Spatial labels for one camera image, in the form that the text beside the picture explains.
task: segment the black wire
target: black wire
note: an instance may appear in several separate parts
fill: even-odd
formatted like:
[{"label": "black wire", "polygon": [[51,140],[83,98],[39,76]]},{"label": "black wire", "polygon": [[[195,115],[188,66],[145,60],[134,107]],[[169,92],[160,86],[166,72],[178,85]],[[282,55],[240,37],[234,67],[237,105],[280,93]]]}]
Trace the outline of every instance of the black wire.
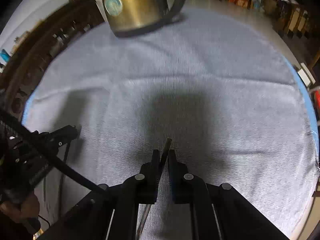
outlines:
[{"label": "black wire", "polygon": [[48,223],[49,227],[51,226],[50,223],[49,223],[49,221],[48,221],[47,219],[43,218],[43,217],[40,216],[40,215],[38,215],[38,217],[40,217],[42,220],[46,221],[46,222]]},{"label": "black wire", "polygon": [[[71,143],[68,142],[66,151],[64,153],[63,162],[67,163],[68,153],[70,149]],[[62,186],[63,186],[63,180],[64,180],[64,174],[61,173],[60,175],[60,181],[59,181],[59,187],[58,187],[58,218],[61,217],[61,207],[62,207]]]},{"label": "black wire", "polygon": [[109,197],[108,192],[100,188],[98,185],[94,184],[92,181],[83,177],[81,174],[70,168],[68,165],[63,163],[50,149],[47,147],[41,140],[38,140],[34,137],[34,135],[27,130],[23,125],[21,125],[16,118],[8,114],[7,112],[0,109],[0,125],[5,124],[6,128],[10,128],[14,130],[17,134],[19,134],[23,139],[25,139],[34,149],[36,149],[40,154],[42,154],[55,168],[64,173],[66,176],[79,183],[80,185],[100,193],[105,197]]}]

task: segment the screw head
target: screw head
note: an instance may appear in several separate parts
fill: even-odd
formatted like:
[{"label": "screw head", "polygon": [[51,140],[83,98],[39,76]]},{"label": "screw head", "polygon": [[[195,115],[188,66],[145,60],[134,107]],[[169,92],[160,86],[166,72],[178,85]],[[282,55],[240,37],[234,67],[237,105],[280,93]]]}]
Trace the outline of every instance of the screw head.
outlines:
[{"label": "screw head", "polygon": [[232,186],[229,183],[223,183],[222,188],[224,190],[231,190]]},{"label": "screw head", "polygon": [[190,173],[186,173],[183,175],[184,179],[186,180],[192,180],[194,178],[194,176]]},{"label": "screw head", "polygon": [[139,173],[139,174],[137,174],[136,176],[134,176],[134,178],[135,178],[136,180],[143,180],[143,179],[144,179],[144,175],[141,174],[141,173]]},{"label": "screw head", "polygon": [[104,190],[106,190],[108,188],[108,185],[106,185],[106,184],[99,184],[98,186]]}]

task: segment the human hand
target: human hand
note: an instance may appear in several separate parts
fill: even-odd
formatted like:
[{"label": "human hand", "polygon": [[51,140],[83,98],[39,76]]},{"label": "human hand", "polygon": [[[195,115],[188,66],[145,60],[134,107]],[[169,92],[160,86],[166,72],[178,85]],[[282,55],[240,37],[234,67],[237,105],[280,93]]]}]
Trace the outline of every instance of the human hand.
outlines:
[{"label": "human hand", "polygon": [[10,201],[5,201],[0,205],[0,211],[15,223],[20,223],[23,219],[38,217],[40,204],[36,195],[31,193],[21,204],[20,209]]}]

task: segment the metal rod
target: metal rod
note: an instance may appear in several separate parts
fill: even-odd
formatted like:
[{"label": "metal rod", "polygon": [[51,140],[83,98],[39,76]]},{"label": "metal rod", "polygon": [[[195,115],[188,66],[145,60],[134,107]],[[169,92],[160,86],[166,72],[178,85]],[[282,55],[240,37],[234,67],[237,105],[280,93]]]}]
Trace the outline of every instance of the metal rod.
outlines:
[{"label": "metal rod", "polygon": [[142,234],[142,231],[143,231],[143,228],[144,228],[144,224],[146,223],[147,217],[149,215],[150,208],[151,208],[151,204],[147,204],[145,206],[145,208],[144,208],[144,211],[143,211],[143,214],[142,214],[142,217],[141,217],[141,220],[140,220],[140,224],[139,224],[139,227],[138,227],[138,230],[137,230],[136,240],[139,240],[139,238],[140,238],[140,236]]},{"label": "metal rod", "polygon": [[[160,179],[161,179],[161,175],[162,175],[162,172],[163,172],[163,169],[164,169],[164,165],[165,165],[165,162],[167,160],[168,153],[169,153],[169,150],[170,150],[171,142],[172,142],[172,139],[170,139],[170,138],[167,138],[167,140],[165,141],[163,152],[162,152],[162,156],[161,156],[161,160],[160,160],[160,163],[159,163],[159,174],[158,174],[158,179],[159,180],[158,181],[160,181]],[[138,230],[137,230],[136,240],[139,240],[139,238],[140,238],[140,236],[142,234],[144,225],[145,225],[147,217],[149,215],[150,208],[151,208],[151,204],[147,204],[145,206],[145,208],[144,208],[144,211],[143,211],[143,214],[142,214],[142,217],[141,217],[141,220],[140,220],[140,224],[139,224],[139,227],[138,227]]]}]

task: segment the gold kettle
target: gold kettle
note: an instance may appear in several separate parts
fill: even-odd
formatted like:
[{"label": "gold kettle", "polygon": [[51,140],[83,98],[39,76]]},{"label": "gold kettle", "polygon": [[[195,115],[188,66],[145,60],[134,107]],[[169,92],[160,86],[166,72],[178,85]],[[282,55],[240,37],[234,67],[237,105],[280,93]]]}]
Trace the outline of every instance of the gold kettle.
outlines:
[{"label": "gold kettle", "polygon": [[177,15],[186,0],[102,0],[111,30],[117,37],[130,37],[156,30]]}]

